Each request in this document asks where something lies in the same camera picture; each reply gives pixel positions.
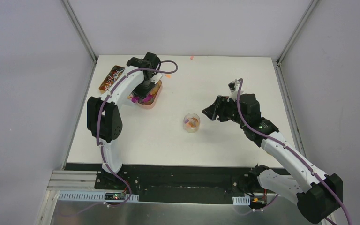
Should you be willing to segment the magenta plastic scoop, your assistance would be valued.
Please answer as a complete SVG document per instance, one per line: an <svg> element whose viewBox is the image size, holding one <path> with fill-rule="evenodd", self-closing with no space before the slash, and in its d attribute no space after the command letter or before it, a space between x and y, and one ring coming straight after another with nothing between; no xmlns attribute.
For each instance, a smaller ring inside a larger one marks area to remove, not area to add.
<svg viewBox="0 0 360 225"><path fill-rule="evenodd" d="M145 104L149 104L149 102L153 99L153 96L151 94L149 94L146 98L142 98L142 97L139 97L139 96L133 96L131 98L131 101L133 103L139 103L139 104L142 104L142 105L145 105Z"/></svg>

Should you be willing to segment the clear plastic jar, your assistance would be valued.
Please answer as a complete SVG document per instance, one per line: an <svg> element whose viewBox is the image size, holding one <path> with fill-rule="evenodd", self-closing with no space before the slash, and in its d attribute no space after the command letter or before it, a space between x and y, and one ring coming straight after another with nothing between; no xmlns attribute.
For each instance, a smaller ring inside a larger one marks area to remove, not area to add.
<svg viewBox="0 0 360 225"><path fill-rule="evenodd" d="M183 128L188 133L195 133L200 127L200 117L196 113L188 113L183 118Z"/></svg>

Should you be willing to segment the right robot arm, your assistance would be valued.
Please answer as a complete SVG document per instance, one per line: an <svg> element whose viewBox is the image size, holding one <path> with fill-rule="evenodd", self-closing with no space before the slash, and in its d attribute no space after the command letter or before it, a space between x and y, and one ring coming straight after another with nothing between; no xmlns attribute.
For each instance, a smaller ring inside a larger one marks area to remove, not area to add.
<svg viewBox="0 0 360 225"><path fill-rule="evenodd" d="M241 94L235 99L217 96L202 112L210 120L239 124L250 141L272 155L292 176L287 178L265 165L256 165L239 183L239 190L249 195L262 189L271 190L294 203L313 224L339 208L345 209L342 179L335 173L328 175L295 150L279 129L261 116L255 94Z"/></svg>

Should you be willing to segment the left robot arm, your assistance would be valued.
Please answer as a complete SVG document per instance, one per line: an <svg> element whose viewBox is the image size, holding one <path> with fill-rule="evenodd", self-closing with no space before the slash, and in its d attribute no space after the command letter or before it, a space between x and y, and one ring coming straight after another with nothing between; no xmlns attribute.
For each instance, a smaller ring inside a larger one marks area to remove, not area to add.
<svg viewBox="0 0 360 225"><path fill-rule="evenodd" d="M112 189L124 185L124 177L118 173L123 162L116 147L123 129L120 107L126 100L147 108L154 106L162 89L162 75L157 72L160 65L154 53L148 52L142 59L132 57L122 72L114 75L114 83L105 93L87 101L87 129L102 148L102 168L110 173L106 183Z"/></svg>

